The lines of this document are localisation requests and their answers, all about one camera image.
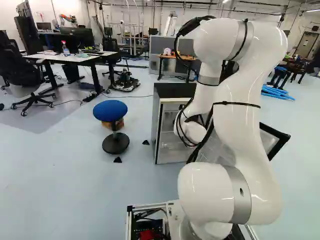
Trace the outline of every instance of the white robotic arm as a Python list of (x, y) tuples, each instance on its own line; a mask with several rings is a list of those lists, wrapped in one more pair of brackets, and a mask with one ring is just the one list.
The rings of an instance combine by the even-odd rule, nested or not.
[[(192, 236), (223, 239), (232, 223), (270, 224), (280, 215), (281, 190), (262, 145), (259, 111), (263, 82), (287, 46), (283, 31), (258, 22), (219, 18), (199, 27), (194, 50), (205, 64), (202, 72), (217, 78), (223, 60), (237, 61), (239, 71), (216, 87), (197, 83), (194, 100), (176, 121), (198, 143), (206, 133), (185, 120), (208, 112), (214, 103), (215, 131), (234, 152), (236, 163), (192, 162), (180, 171), (178, 194), (187, 216), (181, 229), (193, 231)], [(181, 238), (187, 238), (184, 231)]]

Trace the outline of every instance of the metal cabinet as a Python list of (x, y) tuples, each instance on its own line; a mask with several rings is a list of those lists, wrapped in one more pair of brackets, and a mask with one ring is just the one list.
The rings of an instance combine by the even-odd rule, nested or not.
[(186, 147), (180, 138), (174, 134), (174, 122), (179, 110), (190, 99), (190, 97), (186, 97), (186, 94), (193, 96), (196, 85), (193, 83), (155, 83), (154, 85), (151, 126), (154, 163), (185, 162), (193, 148)]

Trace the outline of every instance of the keyboard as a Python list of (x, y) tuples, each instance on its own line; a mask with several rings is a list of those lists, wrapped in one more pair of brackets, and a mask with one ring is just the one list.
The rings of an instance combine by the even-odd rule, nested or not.
[(98, 55), (103, 55), (104, 53), (103, 52), (99, 52), (99, 51), (83, 51), (85, 54), (98, 54)]

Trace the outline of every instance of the wooden table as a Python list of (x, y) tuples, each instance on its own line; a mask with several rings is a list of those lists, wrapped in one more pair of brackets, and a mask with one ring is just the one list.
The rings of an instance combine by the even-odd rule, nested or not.
[[(188, 61), (188, 75), (186, 77), (185, 82), (189, 83), (189, 77), (190, 77), (192, 62), (197, 60), (197, 59), (194, 56), (180, 55), (180, 57), (182, 58), (182, 60)], [(176, 56), (160, 54), (160, 55), (158, 55), (158, 58), (160, 58), (159, 76), (158, 76), (158, 81), (159, 81), (163, 76), (163, 74), (161, 73), (163, 60), (164, 59), (176, 59)]]
[(302, 58), (301, 61), (297, 62), (294, 58), (284, 58), (282, 61), (288, 63), (288, 65), (286, 65), (285, 68), (289, 72), (293, 73), (290, 82), (292, 83), (293, 80), (296, 79), (297, 75), (300, 74), (301, 77), (298, 81), (298, 84), (301, 84), (302, 79), (306, 75), (306, 71), (304, 70), (304, 62), (309, 62), (310, 60)]

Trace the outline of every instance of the black office chair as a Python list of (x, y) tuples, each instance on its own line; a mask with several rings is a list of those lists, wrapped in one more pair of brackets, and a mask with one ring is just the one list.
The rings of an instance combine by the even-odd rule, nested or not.
[[(5, 44), (11, 44), (13, 46), (12, 50), (17, 54), (20, 54), (19, 47), (18, 47), (16, 40), (9, 39), (6, 36), (3, 36), (3, 41)], [(3, 81), (4, 81), (4, 85), (2, 85), (0, 87), (1, 90), (5, 90), (7, 87), (10, 86), (10, 83), (8, 82), (8, 80), (5, 77), (3, 77)]]
[[(120, 53), (120, 49), (118, 47), (117, 39), (111, 38), (111, 37), (105, 38), (103, 40), (102, 46), (103, 46), (104, 51), (117, 52), (116, 54), (110, 55), (109, 60), (108, 60), (108, 64), (116, 65), (117, 63), (121, 62), (122, 59), (124, 59), (125, 63), (126, 63), (127, 70), (129, 72), (128, 58), (121, 57), (121, 53)], [(110, 72), (108, 72), (108, 71), (103, 72), (102, 76), (105, 76), (106, 74), (109, 74), (109, 73)], [(115, 70), (114, 73), (117, 75), (121, 75), (122, 71)]]
[(27, 103), (22, 109), (21, 116), (27, 116), (27, 109), (29, 109), (33, 103), (45, 103), (50, 108), (53, 108), (53, 102), (44, 100), (44, 98), (52, 97), (56, 99), (56, 94), (35, 95), (36, 91), (42, 83), (44, 83), (41, 66), (44, 60), (40, 59), (36, 61), (36, 67), (27, 62), (21, 54), (17, 54), (15, 47), (8, 44), (8, 40), (0, 32), (0, 75), (10, 83), (10, 90), (12, 94), (21, 98), (27, 95), (31, 95), (29, 98), (19, 102), (15, 102), (11, 105), (12, 109), (16, 109), (17, 105)]

